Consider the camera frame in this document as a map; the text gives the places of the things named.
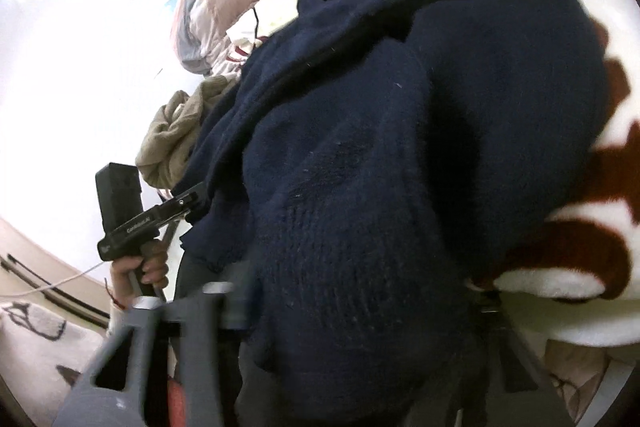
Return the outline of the white fuzzy sleeve forearm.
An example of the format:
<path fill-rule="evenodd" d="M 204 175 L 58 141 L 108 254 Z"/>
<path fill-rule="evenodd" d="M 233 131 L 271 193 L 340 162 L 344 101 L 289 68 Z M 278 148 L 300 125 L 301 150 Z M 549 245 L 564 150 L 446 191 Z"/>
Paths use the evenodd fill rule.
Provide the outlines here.
<path fill-rule="evenodd" d="M 1 377 L 35 425 L 53 424 L 75 381 L 123 316 L 111 306 L 107 331 L 99 334 L 35 303 L 2 303 Z"/>

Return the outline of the person left hand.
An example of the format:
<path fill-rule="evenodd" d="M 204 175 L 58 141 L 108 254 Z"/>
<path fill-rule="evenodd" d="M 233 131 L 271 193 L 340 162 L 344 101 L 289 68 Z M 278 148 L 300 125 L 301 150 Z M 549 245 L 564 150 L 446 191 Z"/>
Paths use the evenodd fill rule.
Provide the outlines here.
<path fill-rule="evenodd" d="M 140 254 L 124 256 L 111 263 L 112 295 L 122 308 L 137 297 L 134 283 L 151 285 L 160 295 L 168 285 L 167 247 L 158 239 L 141 246 Z"/>

